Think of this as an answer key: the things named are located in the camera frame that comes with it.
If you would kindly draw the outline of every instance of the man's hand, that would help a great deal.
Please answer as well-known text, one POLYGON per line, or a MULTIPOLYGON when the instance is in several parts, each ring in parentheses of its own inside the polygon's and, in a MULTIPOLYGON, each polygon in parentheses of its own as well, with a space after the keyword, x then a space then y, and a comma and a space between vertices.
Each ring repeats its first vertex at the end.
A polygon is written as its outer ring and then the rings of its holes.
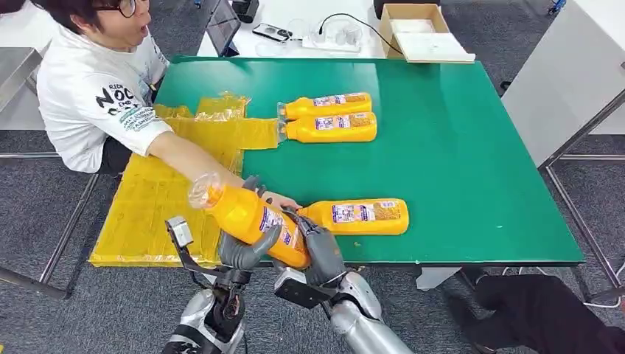
POLYGON ((265 194, 262 195, 262 199, 264 201, 267 201, 269 198, 271 198, 271 205, 274 205, 276 207, 292 207, 294 209, 301 208, 301 205, 297 204, 293 199, 284 197, 283 195, 280 195, 278 193, 265 192, 265 194))

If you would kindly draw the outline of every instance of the yellow mat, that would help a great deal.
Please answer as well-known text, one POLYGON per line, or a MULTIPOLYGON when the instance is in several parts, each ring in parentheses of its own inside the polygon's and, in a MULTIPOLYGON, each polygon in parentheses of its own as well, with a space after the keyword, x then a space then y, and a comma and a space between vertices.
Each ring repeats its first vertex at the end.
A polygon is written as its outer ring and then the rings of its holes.
MULTIPOLYGON (((203 98, 195 117, 187 107, 154 107, 177 135, 204 148, 237 175, 242 150, 276 148, 277 120, 245 118, 246 97, 203 98)), ((89 261, 94 266, 180 266, 165 220, 186 218, 194 242, 189 250, 202 266, 219 264, 219 229, 213 218, 192 209, 189 182, 154 157, 133 154, 114 196, 89 261)))

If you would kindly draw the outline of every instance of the humanoid robot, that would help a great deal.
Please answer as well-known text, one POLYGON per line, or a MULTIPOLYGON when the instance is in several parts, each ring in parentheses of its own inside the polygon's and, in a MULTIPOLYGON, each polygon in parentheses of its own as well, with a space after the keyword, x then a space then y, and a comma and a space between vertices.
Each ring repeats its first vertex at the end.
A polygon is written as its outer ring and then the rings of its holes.
MULTIPOLYGON (((265 191, 258 179, 248 178, 243 187, 265 191)), ((273 261, 279 276, 274 293, 305 308, 320 305, 332 325, 355 354, 412 354, 382 320, 382 308, 369 284, 343 262, 334 235, 285 210, 304 236, 311 258, 310 266, 299 271, 273 261)), ((245 331, 245 301, 242 291, 254 267, 278 240, 279 226, 273 226, 253 245, 246 245, 222 232, 218 252, 222 266, 207 269, 190 256, 187 246, 191 232, 181 217, 169 219, 167 228, 180 255, 183 267, 204 277, 209 286, 189 301, 163 354, 231 354, 245 331)))

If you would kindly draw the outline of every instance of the orange bottle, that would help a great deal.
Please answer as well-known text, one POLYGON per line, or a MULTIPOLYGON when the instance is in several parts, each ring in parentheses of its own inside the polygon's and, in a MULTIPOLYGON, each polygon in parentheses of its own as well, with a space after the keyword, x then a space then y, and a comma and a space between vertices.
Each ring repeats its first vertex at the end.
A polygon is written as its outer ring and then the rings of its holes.
POLYGON ((300 142, 370 142, 377 134, 372 112, 331 117, 305 117, 278 124, 279 139, 300 142))
POLYGON ((294 268, 305 268, 310 257, 297 225, 280 209, 254 191, 222 184, 216 173, 198 178, 189 191, 189 202, 212 215, 219 227, 239 240, 252 244, 272 225, 282 225, 280 237, 268 254, 294 268))
POLYGON ((318 201, 297 213, 335 235, 400 235, 410 223, 406 202, 397 198, 318 201))
POLYGON ((300 97, 291 103, 278 103, 278 115, 286 120, 370 111, 371 95, 366 92, 319 98, 300 97))

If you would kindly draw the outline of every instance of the black cable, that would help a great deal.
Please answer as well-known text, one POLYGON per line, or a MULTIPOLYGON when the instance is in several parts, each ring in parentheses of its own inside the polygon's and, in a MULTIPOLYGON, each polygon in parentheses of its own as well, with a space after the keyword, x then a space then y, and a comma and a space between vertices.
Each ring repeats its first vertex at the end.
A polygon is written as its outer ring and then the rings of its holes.
POLYGON ((371 29, 373 30, 373 32, 375 32, 375 34, 376 34, 376 35, 378 35, 378 36, 380 37, 380 39, 382 39, 382 40, 384 41, 384 43, 388 44, 388 46, 389 46, 389 47, 393 48, 393 50, 394 50, 395 52, 398 52, 398 53, 400 53, 401 55, 404 55, 404 53, 402 53, 402 51, 401 51, 401 50, 399 50, 399 49, 395 48, 392 44, 390 44, 390 43, 389 43, 389 42, 388 42, 388 41, 387 41, 387 40, 386 40, 386 39, 385 39, 385 38, 384 38, 384 37, 383 37, 383 36, 382 36, 382 35, 381 35, 378 31, 377 31, 377 29, 373 28, 373 26, 372 26, 372 25, 370 25, 370 24, 366 23, 365 21, 361 21, 361 20, 359 20, 359 19, 355 18, 354 16, 352 16, 352 15, 350 15, 350 14, 348 14, 348 13, 333 13, 332 15, 330 15, 330 16, 328 16, 328 17, 326 17, 326 18, 325 18, 325 19, 321 22, 321 26, 319 26, 319 34, 321 34, 321 33, 324 31, 324 24, 326 23, 326 21, 328 21, 328 19, 330 19, 330 18, 332 18, 332 17, 334 17, 334 16, 339 16, 339 15, 351 17, 351 18, 353 18, 354 20, 356 20, 356 21, 360 22, 361 24, 364 24, 365 26, 367 26, 367 27, 371 28, 371 29))
POLYGON ((198 278, 196 278, 196 277, 195 277, 195 272, 194 272, 194 271, 189 271, 189 273, 191 274, 191 280, 193 280, 193 282, 194 282, 195 284, 198 284, 198 286, 199 286, 200 288, 202 288, 203 290, 206 290, 206 289, 208 289, 208 288, 209 288, 208 286, 206 286, 206 285, 202 284, 202 283, 198 280, 198 278))
POLYGON ((243 333, 243 347, 245 348, 245 354, 248 354, 248 337, 243 333))
POLYGON ((328 305, 328 303, 327 303, 327 302, 325 302, 325 301, 324 301, 324 302, 322 302, 322 303, 321 303, 321 308, 323 308, 323 309, 324 309, 324 312, 326 313, 327 318, 328 318, 328 319, 331 319, 331 318, 332 318, 332 315, 330 314, 330 306, 328 305))

